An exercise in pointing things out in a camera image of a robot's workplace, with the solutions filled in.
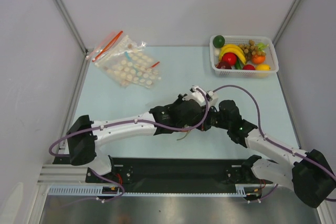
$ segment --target tabletop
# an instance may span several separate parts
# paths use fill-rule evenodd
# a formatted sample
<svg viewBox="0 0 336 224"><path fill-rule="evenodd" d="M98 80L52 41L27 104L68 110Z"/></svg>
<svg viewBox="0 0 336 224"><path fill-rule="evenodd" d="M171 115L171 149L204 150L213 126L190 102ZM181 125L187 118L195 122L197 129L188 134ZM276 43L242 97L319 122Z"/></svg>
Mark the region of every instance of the tabletop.
<svg viewBox="0 0 336 224"><path fill-rule="evenodd" d="M233 84L247 89L256 98L264 132L298 147L276 74L263 79L217 77L210 66L209 47L147 47L146 52L160 61L157 69L162 79L152 89L136 84L121 87L91 63L74 120L86 114L91 120L122 119L157 105L172 103L180 93L189 93L192 85L214 90ZM242 117L257 124L257 111L247 94L235 88L226 88L218 91L218 95L218 102L234 100ZM237 159L259 154L232 142L222 129L213 127L206 132L192 130L185 139L177 141L184 134L137 136L106 144L102 151L112 157L141 158Z"/></svg>

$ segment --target wall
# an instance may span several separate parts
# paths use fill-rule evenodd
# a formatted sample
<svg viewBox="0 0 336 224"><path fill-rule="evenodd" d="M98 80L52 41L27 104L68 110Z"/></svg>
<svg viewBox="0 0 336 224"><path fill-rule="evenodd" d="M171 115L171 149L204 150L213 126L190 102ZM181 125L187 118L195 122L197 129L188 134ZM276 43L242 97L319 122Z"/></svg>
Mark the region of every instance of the wall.
<svg viewBox="0 0 336 224"><path fill-rule="evenodd" d="M214 34L273 38L293 0L64 0L88 47L114 29L150 45L208 45Z"/></svg>
<svg viewBox="0 0 336 224"><path fill-rule="evenodd" d="M0 0L0 206L24 183L23 223L83 55L52 0Z"/></svg>
<svg viewBox="0 0 336 224"><path fill-rule="evenodd" d="M303 0L277 43L281 83L302 146L336 172L336 0ZM336 212L336 204L331 204Z"/></svg>

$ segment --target plastic bag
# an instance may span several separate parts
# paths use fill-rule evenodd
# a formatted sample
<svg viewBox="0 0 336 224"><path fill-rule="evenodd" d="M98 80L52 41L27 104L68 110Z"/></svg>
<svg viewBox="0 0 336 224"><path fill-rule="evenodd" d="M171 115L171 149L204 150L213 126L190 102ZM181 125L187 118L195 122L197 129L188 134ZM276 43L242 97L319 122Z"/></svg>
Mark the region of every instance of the plastic bag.
<svg viewBox="0 0 336 224"><path fill-rule="evenodd" d="M124 87L131 83L146 88L153 87L161 79L157 68L160 62L144 50L145 43L138 46L128 35L121 37L121 34L122 32L118 33L108 44L109 39L105 39L90 54L93 57L92 62Z"/></svg>

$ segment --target yellow banana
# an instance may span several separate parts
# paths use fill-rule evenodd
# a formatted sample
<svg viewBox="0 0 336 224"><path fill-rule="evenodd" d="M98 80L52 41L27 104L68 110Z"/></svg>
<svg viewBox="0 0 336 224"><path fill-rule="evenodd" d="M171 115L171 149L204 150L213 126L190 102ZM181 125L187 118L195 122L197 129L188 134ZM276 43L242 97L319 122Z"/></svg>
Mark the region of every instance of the yellow banana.
<svg viewBox="0 0 336 224"><path fill-rule="evenodd" d="M222 59L222 56L223 56L224 54L226 54L227 52L232 52L232 53L234 53L234 54L240 59L240 61L241 61L244 65L246 65L246 58L245 58L244 53L242 53L240 50L238 50L238 49L235 48L235 47L227 47L226 49L224 49L224 50L220 53L220 55L219 55L219 61Z"/></svg>
<svg viewBox="0 0 336 224"><path fill-rule="evenodd" d="M237 48L242 54L244 54L243 50L242 50L240 47L238 47L237 45L235 45L235 44L226 44L224 47L222 47L220 55L223 56L222 52L223 52L226 48L228 48L228 47Z"/></svg>

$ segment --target fruit basket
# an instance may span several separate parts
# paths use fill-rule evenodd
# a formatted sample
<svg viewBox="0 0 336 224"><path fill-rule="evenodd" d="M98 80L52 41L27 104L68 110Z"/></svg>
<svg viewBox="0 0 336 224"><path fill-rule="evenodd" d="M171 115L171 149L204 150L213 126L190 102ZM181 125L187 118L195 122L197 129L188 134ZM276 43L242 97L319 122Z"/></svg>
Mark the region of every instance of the fruit basket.
<svg viewBox="0 0 336 224"><path fill-rule="evenodd" d="M268 45L267 48L264 49L264 52L266 53L266 59L264 64L267 64L270 66L269 71L257 71L257 70L237 70L237 69L218 69L216 68L216 65L219 62L219 59L217 56L214 55L214 50L216 49L213 45L213 39L216 37L216 35L212 36L210 38L210 61L211 66L215 71L215 74L217 76L226 76L226 77L251 77L251 78L264 78L269 76L270 74L274 74L278 72L279 65L278 65L278 58L275 53L274 45L272 41L267 37L262 36L224 36L225 38L225 45L226 44L248 44L249 40L253 40L255 44L258 43L264 43L265 45ZM248 62L248 64L251 64L253 66L257 66L256 64L253 64L251 62Z"/></svg>

